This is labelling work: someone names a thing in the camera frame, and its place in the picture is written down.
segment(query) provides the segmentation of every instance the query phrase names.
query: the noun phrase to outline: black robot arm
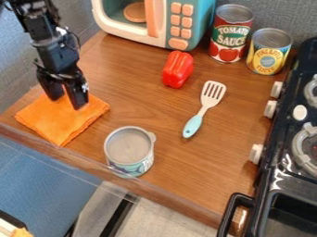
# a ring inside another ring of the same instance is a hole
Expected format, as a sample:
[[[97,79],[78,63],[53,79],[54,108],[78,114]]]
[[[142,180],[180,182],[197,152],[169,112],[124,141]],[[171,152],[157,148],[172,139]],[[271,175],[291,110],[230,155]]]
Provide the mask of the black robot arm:
[[[88,84],[77,67],[79,38],[60,26],[60,16],[51,0],[6,0],[25,32],[32,38],[41,62],[35,60],[37,79],[51,100],[64,94],[63,85],[74,109],[88,103]]]

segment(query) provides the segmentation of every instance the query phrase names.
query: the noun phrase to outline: tomato sauce can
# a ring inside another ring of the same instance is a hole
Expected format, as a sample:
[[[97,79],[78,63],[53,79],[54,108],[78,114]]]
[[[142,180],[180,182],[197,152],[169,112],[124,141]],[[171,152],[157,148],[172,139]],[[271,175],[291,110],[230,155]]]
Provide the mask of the tomato sauce can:
[[[253,23],[253,14],[245,6],[219,6],[210,39],[210,56],[222,63],[234,63],[246,50],[247,36]]]
[[[261,75],[274,75],[285,65],[293,43],[285,31],[264,28],[252,35],[247,55],[247,66]]]

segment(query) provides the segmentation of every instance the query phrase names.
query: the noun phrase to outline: toy stove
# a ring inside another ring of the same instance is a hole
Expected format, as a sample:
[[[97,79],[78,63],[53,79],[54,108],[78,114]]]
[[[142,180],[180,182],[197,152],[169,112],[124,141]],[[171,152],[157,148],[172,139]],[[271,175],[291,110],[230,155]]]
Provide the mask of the toy stove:
[[[284,83],[277,81],[264,115],[266,144],[252,147],[259,164],[256,196],[234,193],[218,236],[238,206],[249,208],[244,236],[317,236],[317,37],[304,42]]]

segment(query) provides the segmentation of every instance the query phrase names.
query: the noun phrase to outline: tin can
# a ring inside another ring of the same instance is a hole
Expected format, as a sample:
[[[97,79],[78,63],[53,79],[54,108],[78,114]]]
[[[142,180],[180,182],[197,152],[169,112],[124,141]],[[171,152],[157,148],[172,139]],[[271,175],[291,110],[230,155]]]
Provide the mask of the tin can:
[[[155,141],[153,132],[135,126],[113,131],[104,143],[109,166],[126,179],[145,174],[154,162]]]
[[[210,39],[209,53],[222,63],[238,61],[246,50],[247,36],[253,14],[245,6],[228,4],[219,6]]]
[[[261,75],[274,75],[285,65],[293,43],[285,31],[264,28],[254,32],[247,55],[247,66]]]

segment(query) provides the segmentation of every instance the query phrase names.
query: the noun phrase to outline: red bell pepper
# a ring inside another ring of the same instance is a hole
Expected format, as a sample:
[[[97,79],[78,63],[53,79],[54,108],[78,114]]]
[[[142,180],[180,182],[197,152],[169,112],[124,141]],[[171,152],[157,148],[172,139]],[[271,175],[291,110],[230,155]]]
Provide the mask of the red bell pepper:
[[[162,72],[162,81],[172,88],[180,88],[194,71],[194,59],[188,53],[173,51]]]

